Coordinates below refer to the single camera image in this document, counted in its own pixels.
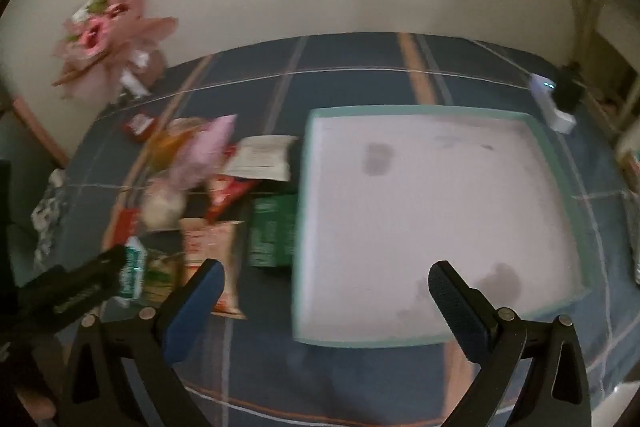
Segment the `orange white chip packet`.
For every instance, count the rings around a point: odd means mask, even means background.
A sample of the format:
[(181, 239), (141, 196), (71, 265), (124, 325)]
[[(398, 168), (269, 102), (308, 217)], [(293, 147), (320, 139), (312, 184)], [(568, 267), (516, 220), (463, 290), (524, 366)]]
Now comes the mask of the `orange white chip packet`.
[(204, 218), (183, 218), (179, 221), (183, 247), (183, 276), (185, 284), (201, 264), (213, 259), (224, 267), (224, 290), (212, 313), (232, 319), (245, 319), (238, 294), (239, 257), (234, 253), (236, 232), (241, 221), (208, 223)]

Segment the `red snack bag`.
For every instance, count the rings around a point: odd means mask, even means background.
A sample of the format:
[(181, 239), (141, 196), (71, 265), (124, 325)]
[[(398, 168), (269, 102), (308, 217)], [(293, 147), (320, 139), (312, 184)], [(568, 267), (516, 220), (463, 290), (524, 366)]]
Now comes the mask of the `red snack bag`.
[(210, 223), (217, 221), (233, 204), (253, 191), (259, 183), (260, 181), (255, 179), (216, 174), (206, 184), (210, 204), (205, 219)]

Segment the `pink paper flower bouquet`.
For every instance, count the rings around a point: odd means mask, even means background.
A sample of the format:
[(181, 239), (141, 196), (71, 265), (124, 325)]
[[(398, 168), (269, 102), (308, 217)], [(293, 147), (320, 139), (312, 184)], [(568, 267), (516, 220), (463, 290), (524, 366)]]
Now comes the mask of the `pink paper flower bouquet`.
[(104, 106), (146, 98), (166, 68), (160, 43), (175, 17), (147, 17), (145, 0), (86, 0), (64, 23), (53, 54), (63, 61), (53, 86), (63, 98)]

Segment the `white snack packet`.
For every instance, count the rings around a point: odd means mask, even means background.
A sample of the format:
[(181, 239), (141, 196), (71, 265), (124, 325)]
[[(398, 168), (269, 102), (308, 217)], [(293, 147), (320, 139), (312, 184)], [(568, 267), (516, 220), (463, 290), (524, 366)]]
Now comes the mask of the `white snack packet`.
[(288, 182), (288, 150), (296, 141), (293, 135), (248, 136), (236, 144), (221, 173), (242, 179)]

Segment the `green mushroom cookie packet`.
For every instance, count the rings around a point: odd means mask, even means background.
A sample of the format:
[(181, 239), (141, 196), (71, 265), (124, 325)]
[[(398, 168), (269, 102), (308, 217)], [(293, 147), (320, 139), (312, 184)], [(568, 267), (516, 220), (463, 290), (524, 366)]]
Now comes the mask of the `green mushroom cookie packet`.
[(182, 285), (183, 253), (165, 254), (151, 251), (146, 259), (142, 299), (153, 306), (161, 305)]

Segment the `clear round pastry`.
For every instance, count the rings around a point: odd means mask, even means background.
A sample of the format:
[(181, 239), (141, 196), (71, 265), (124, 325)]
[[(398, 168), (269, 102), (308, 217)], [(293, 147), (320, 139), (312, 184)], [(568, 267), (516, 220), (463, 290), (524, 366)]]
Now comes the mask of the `clear round pastry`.
[(186, 210), (186, 194), (177, 190), (161, 176), (152, 178), (142, 195), (140, 219), (150, 231), (178, 228)]

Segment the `white tray with teal rim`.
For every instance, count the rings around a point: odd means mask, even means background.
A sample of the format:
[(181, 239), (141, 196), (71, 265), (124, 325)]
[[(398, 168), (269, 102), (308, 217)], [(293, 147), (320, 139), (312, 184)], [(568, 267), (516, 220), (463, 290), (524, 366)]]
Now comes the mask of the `white tray with teal rim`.
[(311, 112), (293, 259), (296, 340), (442, 343), (450, 332), (427, 283), (440, 260), (528, 319), (589, 293), (582, 219), (541, 124), (461, 106)]

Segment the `green white cracker packet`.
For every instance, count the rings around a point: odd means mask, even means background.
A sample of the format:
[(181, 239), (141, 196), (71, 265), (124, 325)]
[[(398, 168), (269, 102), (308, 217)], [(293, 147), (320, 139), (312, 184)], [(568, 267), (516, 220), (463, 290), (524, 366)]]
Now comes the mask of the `green white cracker packet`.
[(137, 236), (130, 236), (125, 243), (126, 263), (119, 273), (120, 289), (114, 297), (116, 303), (128, 308), (142, 295), (148, 252)]

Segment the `patterned cloth at table edge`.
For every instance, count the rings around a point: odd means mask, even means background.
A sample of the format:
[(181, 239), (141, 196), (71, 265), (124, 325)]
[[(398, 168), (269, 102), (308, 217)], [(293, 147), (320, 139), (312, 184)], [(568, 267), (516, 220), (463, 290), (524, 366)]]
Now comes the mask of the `patterned cloth at table edge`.
[(58, 228), (66, 213), (67, 176), (64, 169), (54, 169), (49, 176), (36, 208), (32, 210), (32, 226), (38, 234), (35, 250), (35, 269), (43, 272), (47, 269), (58, 240)]

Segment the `purple snack bag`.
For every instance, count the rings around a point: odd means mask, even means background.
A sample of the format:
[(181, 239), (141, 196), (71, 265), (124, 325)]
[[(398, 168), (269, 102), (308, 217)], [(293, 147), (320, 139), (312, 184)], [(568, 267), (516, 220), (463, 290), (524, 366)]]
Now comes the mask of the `purple snack bag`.
[(232, 137), (236, 116), (226, 115), (204, 124), (183, 147), (171, 163), (169, 184), (177, 191), (189, 191), (219, 169), (224, 150)]

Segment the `small red candy packet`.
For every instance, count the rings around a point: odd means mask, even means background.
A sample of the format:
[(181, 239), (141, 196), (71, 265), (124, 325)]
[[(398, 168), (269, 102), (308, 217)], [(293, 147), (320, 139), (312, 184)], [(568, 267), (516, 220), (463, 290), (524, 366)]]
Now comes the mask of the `small red candy packet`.
[(145, 113), (137, 113), (124, 124), (124, 131), (131, 140), (145, 142), (152, 135), (156, 125), (156, 118)]

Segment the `orange bread packet with barcode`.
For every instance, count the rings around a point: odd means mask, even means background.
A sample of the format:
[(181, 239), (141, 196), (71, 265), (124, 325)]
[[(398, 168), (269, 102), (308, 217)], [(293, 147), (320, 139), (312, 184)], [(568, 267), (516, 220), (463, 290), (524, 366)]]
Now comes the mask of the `orange bread packet with barcode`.
[(168, 122), (167, 126), (154, 132), (144, 150), (146, 163), (152, 172), (168, 169), (181, 147), (206, 124), (200, 117), (180, 117)]

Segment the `dark green snack packet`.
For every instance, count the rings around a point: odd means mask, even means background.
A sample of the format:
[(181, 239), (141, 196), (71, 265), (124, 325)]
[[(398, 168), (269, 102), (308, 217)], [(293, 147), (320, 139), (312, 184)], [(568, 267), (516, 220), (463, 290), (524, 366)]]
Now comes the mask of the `dark green snack packet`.
[(248, 262), (252, 267), (292, 267), (296, 216), (296, 194), (264, 195), (254, 199), (248, 247)]

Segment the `red patterned wafer packet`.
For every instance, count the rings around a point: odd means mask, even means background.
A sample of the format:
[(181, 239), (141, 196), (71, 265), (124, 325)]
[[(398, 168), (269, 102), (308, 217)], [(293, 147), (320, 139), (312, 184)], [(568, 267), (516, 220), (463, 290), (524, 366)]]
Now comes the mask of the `red patterned wafer packet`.
[(122, 208), (107, 225), (102, 248), (108, 251), (116, 245), (125, 245), (130, 236), (136, 234), (139, 218), (138, 208)]

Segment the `white shelf unit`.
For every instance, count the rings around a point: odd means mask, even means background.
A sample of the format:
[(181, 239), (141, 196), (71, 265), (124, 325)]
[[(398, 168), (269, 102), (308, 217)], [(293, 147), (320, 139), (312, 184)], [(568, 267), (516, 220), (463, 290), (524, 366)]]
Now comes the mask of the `white shelf unit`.
[(639, 0), (570, 0), (570, 61), (587, 83), (587, 103), (608, 132), (630, 126), (639, 106)]

